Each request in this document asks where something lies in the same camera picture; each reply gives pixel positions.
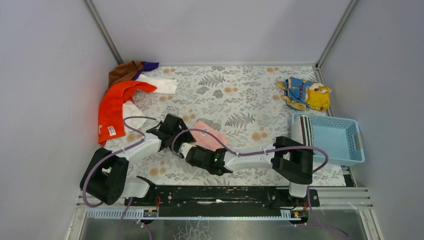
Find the pink towel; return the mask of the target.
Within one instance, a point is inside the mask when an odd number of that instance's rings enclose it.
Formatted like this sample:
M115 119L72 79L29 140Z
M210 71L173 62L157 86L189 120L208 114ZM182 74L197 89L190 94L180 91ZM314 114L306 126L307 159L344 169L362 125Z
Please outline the pink towel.
M226 137L218 132L217 130L213 129L209 125L207 125L205 122L199 120L194 126L193 129L199 129L204 130L208 133L211 133L213 136L215 136L217 139L219 139L220 142L222 142L224 145L227 145L228 141ZM216 151L217 149L223 148L223 146L214 139L211 135L202 132L202 131L191 131L190 132L192 136L194 137L195 141L194 144L203 148L206 148L211 151Z

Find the green white striped towel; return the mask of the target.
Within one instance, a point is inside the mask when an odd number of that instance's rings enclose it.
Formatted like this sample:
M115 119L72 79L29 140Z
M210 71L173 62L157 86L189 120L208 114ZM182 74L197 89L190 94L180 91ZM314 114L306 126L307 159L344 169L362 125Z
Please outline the green white striped towel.
M295 116L292 120L291 139L308 147L314 146L312 120L307 115Z

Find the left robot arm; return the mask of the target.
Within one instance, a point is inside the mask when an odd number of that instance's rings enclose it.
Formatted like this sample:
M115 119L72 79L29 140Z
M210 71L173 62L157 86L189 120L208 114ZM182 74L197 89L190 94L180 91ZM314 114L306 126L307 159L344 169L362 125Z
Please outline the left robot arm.
M144 198L152 183L142 177L127 176L129 168L164 149L170 149L178 157L182 144L196 140L188 131L183 119L168 114L163 121L141 138L116 150L97 149L80 181L82 200L90 208L102 204L113 205L121 198Z

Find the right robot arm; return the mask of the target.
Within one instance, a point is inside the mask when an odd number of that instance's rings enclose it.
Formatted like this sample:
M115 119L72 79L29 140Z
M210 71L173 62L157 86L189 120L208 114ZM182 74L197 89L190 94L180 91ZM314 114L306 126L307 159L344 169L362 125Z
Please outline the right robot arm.
M289 181L289 195L295 198L307 196L307 188L313 181L314 151L285 136L263 148L240 149L235 153L225 148L215 151L190 143L183 143L179 153L193 167L222 176L244 169L272 169Z

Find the red orange towel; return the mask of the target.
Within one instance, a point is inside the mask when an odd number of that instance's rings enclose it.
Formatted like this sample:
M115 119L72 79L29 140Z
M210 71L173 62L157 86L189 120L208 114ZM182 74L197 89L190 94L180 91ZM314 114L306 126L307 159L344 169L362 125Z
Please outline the red orange towel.
M142 81L123 81L114 84L104 94L98 110L98 140L105 145L107 141L126 135L123 118L123 105L127 101L133 102L132 96L138 91L152 93L157 89L155 85Z

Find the purple towel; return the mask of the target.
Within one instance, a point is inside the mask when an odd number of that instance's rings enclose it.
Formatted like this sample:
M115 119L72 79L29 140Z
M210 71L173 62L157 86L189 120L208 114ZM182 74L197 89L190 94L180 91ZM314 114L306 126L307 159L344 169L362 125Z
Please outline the purple towel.
M147 62L147 61L143 61L141 63L142 65L142 69L138 70L136 72L136 74L134 75L134 77L132 78L133 81L137 80L138 77L143 73L143 72L151 72L153 70L156 70L160 63L159 62Z

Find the floral table cloth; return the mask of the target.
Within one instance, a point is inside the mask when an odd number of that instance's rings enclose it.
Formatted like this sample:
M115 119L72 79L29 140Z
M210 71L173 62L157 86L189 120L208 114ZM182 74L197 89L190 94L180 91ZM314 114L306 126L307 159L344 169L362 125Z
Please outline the floral table cloth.
M189 128L202 121L223 134L232 150L262 147L289 136L294 110L282 100L276 82L289 77L314 81L311 66L161 66L147 76L175 79L174 95L138 91L135 105L148 117L139 129L152 128L167 114ZM287 186L272 169L244 169L222 176L193 167L165 149L128 170L158 185Z

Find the brown towel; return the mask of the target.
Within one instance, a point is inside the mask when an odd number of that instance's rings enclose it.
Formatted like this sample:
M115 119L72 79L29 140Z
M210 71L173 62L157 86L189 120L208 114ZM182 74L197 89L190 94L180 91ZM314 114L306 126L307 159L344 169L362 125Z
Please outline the brown towel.
M108 73L108 88L121 82L131 81L143 68L142 61L129 61L116 66Z

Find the blue yellow cartoon towel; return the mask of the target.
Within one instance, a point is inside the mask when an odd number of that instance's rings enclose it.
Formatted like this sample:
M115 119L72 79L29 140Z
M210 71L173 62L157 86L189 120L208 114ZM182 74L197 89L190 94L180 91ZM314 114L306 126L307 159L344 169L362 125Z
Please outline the blue yellow cartoon towel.
M275 85L284 91L281 98L292 109L323 112L331 106L332 90L322 83L290 77L285 81L277 81Z

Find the light blue plastic basket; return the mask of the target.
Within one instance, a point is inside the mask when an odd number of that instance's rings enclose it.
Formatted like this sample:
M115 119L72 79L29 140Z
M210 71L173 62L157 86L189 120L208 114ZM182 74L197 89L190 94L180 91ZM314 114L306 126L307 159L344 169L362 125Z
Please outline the light blue plastic basket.
M317 114L307 116L311 120L312 144L327 153L329 164L352 167L365 161L357 121Z

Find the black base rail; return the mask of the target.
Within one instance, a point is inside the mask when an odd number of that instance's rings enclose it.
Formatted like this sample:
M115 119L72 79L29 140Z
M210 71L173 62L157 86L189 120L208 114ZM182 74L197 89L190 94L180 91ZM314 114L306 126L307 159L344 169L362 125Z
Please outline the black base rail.
M132 207L152 207L159 217L278 217L282 210L319 207L315 189L309 196L290 196L288 187L176 186L151 187L146 196L126 200Z

